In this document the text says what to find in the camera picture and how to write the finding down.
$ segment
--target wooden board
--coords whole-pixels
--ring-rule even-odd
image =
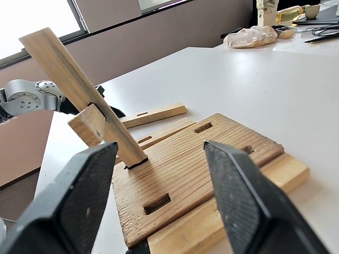
[[[250,157],[258,166],[283,153],[281,145],[216,114],[146,149],[149,161],[135,169],[116,165],[114,196],[128,247],[212,198],[206,139],[254,150]]]
[[[287,153],[263,166],[261,171],[286,193],[302,185],[310,175],[305,164]],[[225,237],[217,202],[212,198],[151,235],[148,245],[151,254],[200,254]]]
[[[106,117],[104,140],[118,142],[118,155],[128,167],[147,158],[65,46],[49,28],[26,35],[19,40],[79,112],[87,108],[90,103],[97,106]]]
[[[145,123],[158,121],[171,116],[184,114],[187,112],[186,107],[182,103],[175,103],[165,107],[159,107],[150,111],[144,111],[133,116],[125,116],[120,121],[126,128],[132,128]]]
[[[182,118],[179,121],[176,121],[175,123],[172,123],[166,127],[164,127],[161,130],[157,130],[145,137],[142,137],[137,140],[140,147],[145,150],[154,144],[159,143],[160,141],[163,141],[164,139],[178,133],[181,130],[186,129],[187,127],[195,124],[194,121],[189,119],[188,117]],[[121,162],[121,159],[117,156],[115,159],[115,164],[118,164]]]
[[[101,143],[105,130],[105,116],[91,104],[73,119],[68,121],[68,125],[89,147]]]

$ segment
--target wooden plank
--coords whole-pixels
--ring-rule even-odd
[[[251,146],[250,157],[258,166],[283,153],[281,145],[216,114],[146,149],[148,162],[135,169],[124,170],[124,163],[117,164],[114,196],[128,247],[212,198],[203,150],[206,139],[240,149]]]
[[[105,116],[91,104],[73,119],[68,121],[68,125],[89,147],[101,143],[105,129]]]
[[[195,124],[194,121],[189,119],[188,117],[182,118],[179,121],[176,121],[173,124],[170,124],[166,126],[165,128],[161,130],[157,130],[150,135],[147,135],[143,138],[140,138],[137,140],[140,147],[145,150],[154,144],[159,143],[160,141],[163,141],[164,139],[178,133],[181,130],[186,129],[187,127]],[[115,164],[118,164],[121,162],[121,159],[117,156],[115,159]]]
[[[126,128],[132,128],[145,123],[184,114],[186,112],[187,109],[182,103],[176,103],[170,106],[159,107],[154,110],[141,112],[133,116],[125,116],[120,118],[120,121],[123,123],[123,125],[125,125]]]
[[[261,168],[262,173],[286,193],[308,178],[308,167],[284,153]],[[215,198],[148,238],[151,254],[199,254],[226,237]]]
[[[126,166],[132,167],[147,158],[141,147],[49,28],[26,35],[19,40],[79,112],[90,103],[97,106],[106,117],[104,140],[118,142],[118,155]]]

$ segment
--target desk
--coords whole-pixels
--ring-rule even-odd
[[[290,195],[292,201],[329,250],[339,253],[337,63],[327,56],[187,48],[103,87],[106,101],[127,115],[182,102],[185,116],[195,121],[219,112],[283,144],[311,168],[311,179]],[[67,125],[71,117],[54,113],[36,194],[73,154],[86,149]],[[139,138],[182,117],[142,125],[131,134]],[[224,240],[207,253],[228,253],[227,248]],[[110,190],[92,253],[125,250]]]

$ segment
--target table surface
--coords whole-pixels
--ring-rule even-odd
[[[185,116],[199,121],[222,113],[281,143],[311,169],[310,180],[290,198],[328,249],[339,253],[338,58],[336,51],[331,54],[339,44],[329,42],[332,47],[324,44],[324,48],[305,51],[295,38],[290,41],[293,47],[275,50],[282,47],[279,43],[254,50],[187,48],[104,83],[105,100],[127,115],[174,102],[187,107],[185,115],[130,129],[135,138]],[[291,53],[291,48],[304,54]],[[67,125],[72,117],[54,113],[36,195],[72,155],[87,148]],[[92,253],[124,253],[126,249],[110,189]],[[231,250],[223,240],[206,253]]]

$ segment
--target metal robot arm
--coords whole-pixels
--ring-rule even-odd
[[[96,86],[96,89],[103,96],[104,88]],[[119,109],[111,108],[117,117],[125,116]],[[36,110],[53,110],[74,115],[79,113],[52,81],[31,82],[16,79],[0,89],[0,124]]]

